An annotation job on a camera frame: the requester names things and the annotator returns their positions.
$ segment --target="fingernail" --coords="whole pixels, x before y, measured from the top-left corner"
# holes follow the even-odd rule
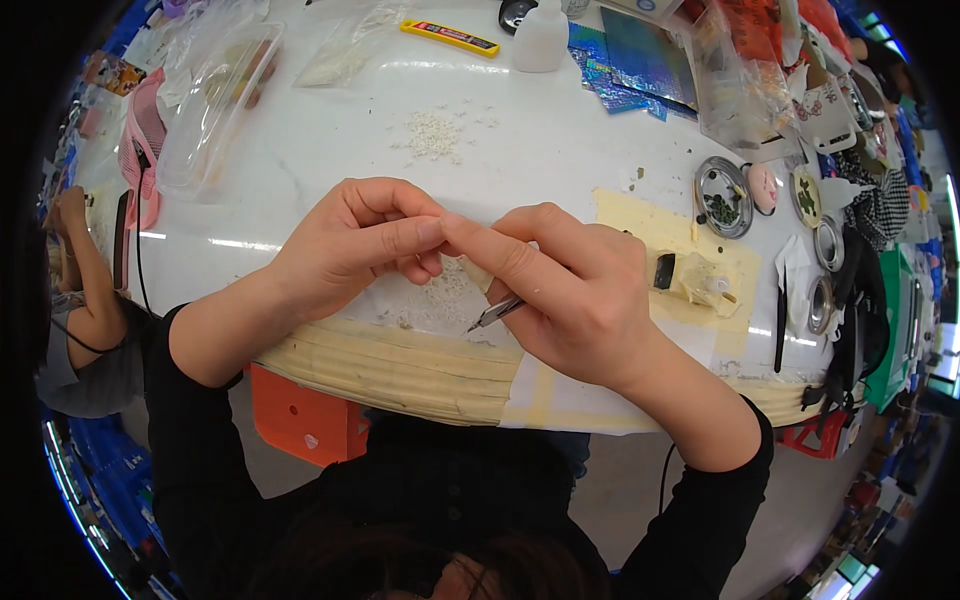
[[[440,219],[430,219],[417,224],[417,235],[423,244],[436,246],[444,240],[444,233],[440,231]]]
[[[440,215],[440,224],[445,228],[456,228],[461,226],[466,221],[467,219],[462,215],[458,215],[455,212],[450,212],[449,210]]]

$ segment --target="black and white gingham cloth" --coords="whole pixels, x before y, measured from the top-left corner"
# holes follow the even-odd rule
[[[910,193],[903,171],[888,169],[877,181],[863,168],[853,150],[837,153],[833,158],[839,177],[860,185],[876,185],[854,198],[843,209],[843,216],[844,223],[859,231],[877,253],[885,251],[887,243],[903,231],[910,212]]]

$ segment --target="orange chair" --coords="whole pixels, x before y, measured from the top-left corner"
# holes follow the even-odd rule
[[[797,423],[796,425],[784,427],[783,441],[779,442],[779,444],[799,450],[803,454],[807,454],[814,458],[822,458],[831,461],[836,457],[837,446],[840,443],[840,432],[843,431],[843,424],[847,421],[847,416],[847,413],[841,410],[833,411],[827,416],[827,420],[824,422],[824,430],[820,434],[819,448],[811,448],[810,446],[804,444],[804,440],[806,439],[806,436],[816,432],[817,424],[822,418],[820,415]],[[803,429],[800,431],[800,433],[796,433],[796,427],[802,427]]]
[[[267,444],[321,467],[367,451],[370,422],[356,402],[302,388],[257,365],[250,379],[253,424]]]

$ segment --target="person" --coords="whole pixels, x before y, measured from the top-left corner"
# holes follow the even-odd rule
[[[618,574],[567,515],[577,469],[541,431],[388,413],[363,456],[284,495],[257,492],[230,422],[228,389],[243,366],[378,276],[426,283],[442,271],[439,252],[494,274],[488,300],[511,290],[527,300],[503,320],[526,351],[619,392],[675,441],[683,479]],[[553,204],[486,228],[404,180],[336,185],[268,266],[174,308],[158,328],[146,380],[153,508],[187,595],[718,597],[764,499],[773,432],[654,325],[645,252],[629,233]]]
[[[867,65],[880,82],[884,105],[891,119],[901,104],[923,110],[924,98],[900,53],[868,37],[852,37],[850,44],[853,57]]]
[[[59,273],[51,280],[46,363],[36,373],[36,394],[70,417],[97,419],[120,412],[143,396],[138,337],[146,313],[119,297],[86,226],[84,189],[54,199],[50,223],[60,242]],[[140,325],[132,329],[131,324]]]

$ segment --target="floor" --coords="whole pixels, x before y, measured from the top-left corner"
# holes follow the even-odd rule
[[[288,492],[320,474],[319,468],[260,439],[253,427],[248,380],[231,390],[230,403],[251,478],[264,496]],[[864,431],[872,416],[870,409]],[[123,420],[131,436],[147,445],[142,402],[125,411]],[[573,496],[570,515],[596,543],[611,569],[623,564],[657,513],[660,473],[669,447],[665,434],[594,436],[590,442],[588,474]],[[869,450],[868,436],[860,436],[835,461],[778,446],[767,500],[760,506],[746,551],[721,600],[753,600],[806,566],[840,516],[843,496]],[[669,501],[670,488],[682,470],[683,462],[675,454],[667,472],[664,502]]]

